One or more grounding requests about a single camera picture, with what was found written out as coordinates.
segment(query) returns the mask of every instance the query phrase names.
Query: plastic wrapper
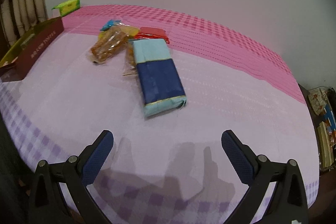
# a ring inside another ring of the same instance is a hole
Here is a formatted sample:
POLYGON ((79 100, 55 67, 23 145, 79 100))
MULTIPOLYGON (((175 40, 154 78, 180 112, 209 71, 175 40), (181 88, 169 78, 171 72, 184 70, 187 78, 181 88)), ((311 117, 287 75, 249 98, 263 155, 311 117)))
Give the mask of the plastic wrapper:
POLYGON ((123 76, 137 74, 137 67, 134 60, 133 41, 129 40, 126 44, 126 55, 123 76))
POLYGON ((125 25, 120 20, 109 20, 98 35, 98 41, 90 49, 90 60, 95 63, 104 63, 108 58, 118 53, 127 40, 134 37, 139 29, 125 25))
POLYGON ((128 36, 120 27, 112 26, 102 38, 94 44, 90 49, 92 55, 91 60, 95 63, 103 63, 112 55, 119 52, 123 45, 125 45, 128 36))

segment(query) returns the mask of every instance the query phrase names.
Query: maroon box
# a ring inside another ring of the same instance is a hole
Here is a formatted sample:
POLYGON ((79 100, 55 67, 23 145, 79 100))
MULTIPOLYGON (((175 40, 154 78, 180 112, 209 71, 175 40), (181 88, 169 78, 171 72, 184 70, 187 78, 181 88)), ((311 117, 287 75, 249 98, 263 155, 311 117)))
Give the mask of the maroon box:
POLYGON ((24 79, 44 50, 63 31, 61 17, 46 20, 28 30, 1 60, 0 65, 8 63, 0 67, 1 80, 10 82, 24 79))

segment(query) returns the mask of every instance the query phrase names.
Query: bedsheet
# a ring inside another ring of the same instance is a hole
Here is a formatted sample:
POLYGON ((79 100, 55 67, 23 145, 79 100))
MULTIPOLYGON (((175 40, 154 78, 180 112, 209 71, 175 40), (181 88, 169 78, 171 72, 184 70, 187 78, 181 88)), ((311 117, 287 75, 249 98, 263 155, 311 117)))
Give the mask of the bedsheet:
POLYGON ((78 155, 107 129, 115 144, 88 190, 113 223, 223 223, 247 190, 221 147, 222 132, 231 129, 257 155, 297 160, 308 205, 315 201, 314 128, 278 54, 214 22, 157 8, 86 6, 63 24, 64 33, 24 80, 0 83, 0 112, 32 170, 41 159, 55 163, 78 155), (166 30, 186 107, 146 119, 136 78, 122 76, 125 53, 104 65, 88 60, 109 19, 166 30))

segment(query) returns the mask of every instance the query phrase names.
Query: snack packet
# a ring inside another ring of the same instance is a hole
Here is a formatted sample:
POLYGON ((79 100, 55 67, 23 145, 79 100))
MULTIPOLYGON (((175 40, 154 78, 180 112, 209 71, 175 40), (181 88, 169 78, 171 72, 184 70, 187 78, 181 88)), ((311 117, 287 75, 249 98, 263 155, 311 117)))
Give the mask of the snack packet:
POLYGON ((103 63, 109 57, 119 52, 126 43, 128 36, 120 27, 112 26, 90 49, 91 60, 95 63, 103 63))
POLYGON ((140 32, 134 37, 135 39, 158 39, 163 38, 167 44, 170 43, 166 31, 159 28, 141 27, 140 32))
POLYGON ((135 40, 133 50, 144 98, 144 116, 185 106, 184 88, 165 40, 135 40))
POLYGON ((137 74, 137 68, 134 61, 133 41, 134 39, 129 39, 126 43, 126 56, 123 76, 137 74))
POLYGON ((101 30, 98 41, 90 50, 92 55, 89 58, 95 63, 105 62, 123 48, 127 39, 139 32, 138 28, 125 25, 120 20, 109 20, 101 30))

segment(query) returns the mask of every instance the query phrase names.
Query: blue wrapped package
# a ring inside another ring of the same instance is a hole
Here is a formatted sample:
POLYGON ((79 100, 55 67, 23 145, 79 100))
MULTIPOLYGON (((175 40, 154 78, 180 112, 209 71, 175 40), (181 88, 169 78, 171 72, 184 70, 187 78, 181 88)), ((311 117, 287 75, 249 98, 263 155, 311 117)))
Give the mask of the blue wrapped package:
POLYGON ((107 31, 110 27, 118 25, 121 20, 109 20, 106 24, 100 29, 101 31, 107 31))
POLYGON ((145 117, 183 107, 185 92, 165 40, 135 40, 133 50, 145 117))

